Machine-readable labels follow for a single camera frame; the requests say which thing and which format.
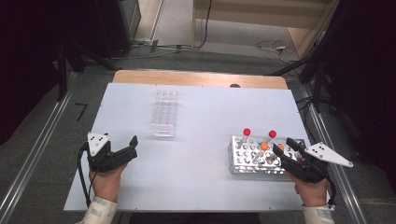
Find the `clear plastic tube rack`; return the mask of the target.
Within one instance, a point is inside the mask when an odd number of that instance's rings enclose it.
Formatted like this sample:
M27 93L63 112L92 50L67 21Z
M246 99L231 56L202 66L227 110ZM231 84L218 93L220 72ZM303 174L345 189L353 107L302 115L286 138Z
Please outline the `clear plastic tube rack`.
M156 137L175 137L178 92L158 90L152 113L152 134Z

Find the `metal tube rack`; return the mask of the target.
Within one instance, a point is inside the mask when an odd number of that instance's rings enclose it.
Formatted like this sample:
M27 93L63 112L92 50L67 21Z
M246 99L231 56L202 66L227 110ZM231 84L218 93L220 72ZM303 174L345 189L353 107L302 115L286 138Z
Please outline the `metal tube rack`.
M271 181L287 181L286 171L281 167L281 160L275 164L268 164L266 158L273 152L274 144L282 144L284 149L290 150L286 145L285 137L276 137L268 143L268 149L259 158L257 164L252 162L260 150L264 137L249 136L240 149L237 148L243 135L233 135L228 146L230 156L230 173L240 178L262 179Z

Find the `black metal stand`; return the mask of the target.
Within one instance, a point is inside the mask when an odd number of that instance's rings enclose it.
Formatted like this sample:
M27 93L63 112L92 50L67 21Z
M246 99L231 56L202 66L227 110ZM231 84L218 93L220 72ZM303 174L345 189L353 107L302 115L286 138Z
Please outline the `black metal stand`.
M321 61L322 49L320 47L314 48L306 57L301 60L286 65L272 73L272 76L280 77L289 71L303 66L303 71L298 76L299 81L302 84L307 84L312 78L314 79L314 91L309 102L313 105L316 112L320 112L320 91L324 80L324 63Z
M85 64L82 61L82 55L90 57L95 62L101 64L103 67L109 70L120 70L120 67L116 67L115 65L108 63L105 59L95 54L91 50L83 47L77 41L71 39L62 39L57 45L57 65L59 76L58 102L60 102L67 93L66 63L69 63L74 71L83 72L85 69Z

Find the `light wooden cabinet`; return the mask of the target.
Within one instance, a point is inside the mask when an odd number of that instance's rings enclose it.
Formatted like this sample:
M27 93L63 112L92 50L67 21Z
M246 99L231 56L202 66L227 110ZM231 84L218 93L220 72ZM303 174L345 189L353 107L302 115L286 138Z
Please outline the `light wooden cabinet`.
M340 0L192 0L191 45L197 19L242 22L287 27L300 58L309 54L314 42L328 29Z

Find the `dark cabinet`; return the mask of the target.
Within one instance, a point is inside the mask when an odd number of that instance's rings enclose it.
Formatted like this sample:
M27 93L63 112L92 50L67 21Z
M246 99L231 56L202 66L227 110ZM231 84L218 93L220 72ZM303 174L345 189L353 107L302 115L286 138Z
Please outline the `dark cabinet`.
M138 0L94 0L105 35L107 58L130 49L141 12Z

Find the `aluminium floor rail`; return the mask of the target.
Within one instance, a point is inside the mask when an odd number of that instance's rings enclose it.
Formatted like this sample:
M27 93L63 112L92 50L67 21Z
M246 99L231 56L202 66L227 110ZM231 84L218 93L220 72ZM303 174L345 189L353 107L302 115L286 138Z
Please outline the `aluminium floor rail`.
M317 113L313 105L308 102L308 98L313 95L309 85L300 84L299 91L301 92L301 95L307 99L307 106L303 108L302 117L304 119L304 125L309 139L313 140L315 143L322 141L324 144L338 152L338 147L334 144L330 136L329 129L325 125L323 113ZM361 208L361 203L352 187L352 183L347 176L346 169L337 164L331 164L330 167L331 176L333 177L333 181L336 183L337 195L342 198L342 202L345 204L350 215L351 223L369 224L368 219Z
M67 104L75 90L76 82L78 81L78 73L72 72L67 79L66 84L69 89L64 94L64 97L59 100L51 110L49 118L46 120L39 136L36 138L35 143L24 161L18 174L11 182L6 191L5 199L0 205L0 224L7 224L20 197L22 196L45 148L50 140L56 126L67 107Z

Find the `person's left hand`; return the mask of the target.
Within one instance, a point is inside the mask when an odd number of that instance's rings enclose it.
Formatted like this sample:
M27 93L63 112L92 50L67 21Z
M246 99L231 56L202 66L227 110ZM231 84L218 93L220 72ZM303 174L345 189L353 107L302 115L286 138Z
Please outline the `person's left hand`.
M127 165L123 164L121 167L107 173L90 171L89 178L92 182L94 195L115 203L120 192L121 174L126 167Z

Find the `red-capped test tube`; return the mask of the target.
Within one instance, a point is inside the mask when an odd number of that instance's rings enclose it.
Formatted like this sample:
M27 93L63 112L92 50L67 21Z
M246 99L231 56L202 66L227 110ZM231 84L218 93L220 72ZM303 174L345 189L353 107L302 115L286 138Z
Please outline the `red-capped test tube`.
M237 145L238 149L240 149L242 147L242 145L244 145L246 143L246 141L248 140L248 137L250 136L250 133L251 133L251 130L249 128L244 129L243 136Z
M265 144L268 144L272 139L276 137L276 131L271 130L268 135L263 139Z

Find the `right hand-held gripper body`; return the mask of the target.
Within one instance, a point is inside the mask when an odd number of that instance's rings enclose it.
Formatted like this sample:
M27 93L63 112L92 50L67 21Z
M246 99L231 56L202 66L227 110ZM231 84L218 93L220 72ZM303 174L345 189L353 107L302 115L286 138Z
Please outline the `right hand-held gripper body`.
M329 163L345 167L353 166L352 161L347 160L322 142L311 147L304 147L303 154L294 151L291 147L289 149L284 149L283 152L290 157L290 161L282 161L281 167L307 183L318 183L325 179L328 175Z

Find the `person's right hand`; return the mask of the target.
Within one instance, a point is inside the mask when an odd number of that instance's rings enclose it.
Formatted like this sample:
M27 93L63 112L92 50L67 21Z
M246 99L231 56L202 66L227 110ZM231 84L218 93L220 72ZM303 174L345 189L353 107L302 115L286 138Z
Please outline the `person's right hand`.
M292 174L288 174L288 177L294 182L294 189L301 197L304 206L317 207L327 204L328 181L326 179L318 183L307 183Z

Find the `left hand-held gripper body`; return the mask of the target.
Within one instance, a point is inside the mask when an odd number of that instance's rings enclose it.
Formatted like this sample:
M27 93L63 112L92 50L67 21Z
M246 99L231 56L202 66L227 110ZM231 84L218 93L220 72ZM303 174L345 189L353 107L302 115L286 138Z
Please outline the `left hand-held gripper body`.
M108 134L88 133L88 162L94 172L107 173L120 168L124 161L111 151Z

